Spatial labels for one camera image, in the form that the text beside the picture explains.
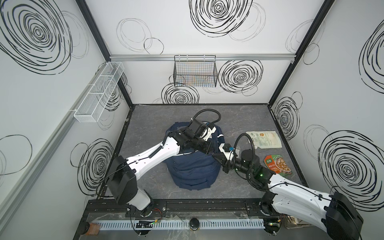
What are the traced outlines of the black round knob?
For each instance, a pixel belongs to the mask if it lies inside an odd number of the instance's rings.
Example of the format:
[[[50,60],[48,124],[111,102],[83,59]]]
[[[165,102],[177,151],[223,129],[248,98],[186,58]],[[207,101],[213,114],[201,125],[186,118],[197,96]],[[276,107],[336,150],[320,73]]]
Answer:
[[[189,228],[191,231],[199,230],[200,229],[200,221],[197,218],[190,219]]]

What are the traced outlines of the navy blue student backpack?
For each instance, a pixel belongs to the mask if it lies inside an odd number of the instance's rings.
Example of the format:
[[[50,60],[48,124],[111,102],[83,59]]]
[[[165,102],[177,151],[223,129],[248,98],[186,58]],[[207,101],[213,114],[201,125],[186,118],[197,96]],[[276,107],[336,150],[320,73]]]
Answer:
[[[221,169],[212,155],[192,149],[164,160],[174,183],[181,189],[202,190],[210,188]]]

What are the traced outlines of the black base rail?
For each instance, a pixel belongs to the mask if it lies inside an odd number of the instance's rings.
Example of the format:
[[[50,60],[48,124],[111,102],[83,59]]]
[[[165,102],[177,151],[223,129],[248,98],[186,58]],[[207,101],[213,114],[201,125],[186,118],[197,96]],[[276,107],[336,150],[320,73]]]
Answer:
[[[245,214],[247,217],[278,218],[283,214],[273,212],[264,215],[260,209],[260,198],[255,199],[155,199],[154,208],[150,215],[142,216],[136,207],[118,205],[114,200],[89,200],[83,216],[90,214],[122,214],[139,219],[161,217],[165,219],[171,215],[187,213],[235,213]]]

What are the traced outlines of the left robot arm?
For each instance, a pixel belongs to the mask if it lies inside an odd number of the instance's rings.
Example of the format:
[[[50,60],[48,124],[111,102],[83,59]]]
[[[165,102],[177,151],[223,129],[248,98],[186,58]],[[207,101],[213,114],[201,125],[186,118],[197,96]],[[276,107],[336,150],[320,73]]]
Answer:
[[[184,150],[212,153],[210,137],[216,130],[214,124],[207,125],[194,119],[184,127],[167,132],[162,142],[140,154],[114,158],[106,173],[105,183],[116,203],[129,204],[143,217],[149,216],[155,209],[154,200],[138,187],[137,181],[150,169],[168,158],[181,155]]]

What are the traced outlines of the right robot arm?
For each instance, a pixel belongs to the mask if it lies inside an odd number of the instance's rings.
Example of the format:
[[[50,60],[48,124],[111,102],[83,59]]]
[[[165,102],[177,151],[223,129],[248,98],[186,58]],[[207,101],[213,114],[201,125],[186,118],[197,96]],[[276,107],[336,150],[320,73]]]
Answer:
[[[245,155],[244,159],[238,158],[230,147],[213,157],[225,172],[244,173],[253,188],[265,193],[259,203],[264,215],[279,213],[295,217],[323,230],[333,240],[361,239],[364,220],[345,195],[302,186],[262,166],[252,150],[246,150]]]

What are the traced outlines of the white refill pouch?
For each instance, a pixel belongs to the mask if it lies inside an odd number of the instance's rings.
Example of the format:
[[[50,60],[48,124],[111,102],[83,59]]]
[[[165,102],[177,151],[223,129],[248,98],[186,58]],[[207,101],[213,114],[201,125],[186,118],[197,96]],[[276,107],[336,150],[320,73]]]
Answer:
[[[282,148],[282,142],[275,131],[247,132],[254,145],[260,149],[279,149]]]

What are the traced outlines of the green snack packet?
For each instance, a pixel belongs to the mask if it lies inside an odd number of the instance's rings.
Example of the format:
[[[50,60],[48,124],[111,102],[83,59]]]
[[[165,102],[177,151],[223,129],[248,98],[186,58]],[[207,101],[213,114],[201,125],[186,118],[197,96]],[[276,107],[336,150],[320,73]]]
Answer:
[[[268,155],[264,159],[266,167],[283,177],[292,174],[292,170],[281,155]]]

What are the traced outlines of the clear plastic stationery case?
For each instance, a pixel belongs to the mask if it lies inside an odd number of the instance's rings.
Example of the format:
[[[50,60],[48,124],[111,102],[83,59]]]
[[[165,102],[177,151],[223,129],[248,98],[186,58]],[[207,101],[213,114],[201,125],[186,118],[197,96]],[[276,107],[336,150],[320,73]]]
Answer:
[[[239,146],[236,146],[235,149],[234,149],[234,154],[236,154],[237,156],[240,156],[241,155],[241,148]]]

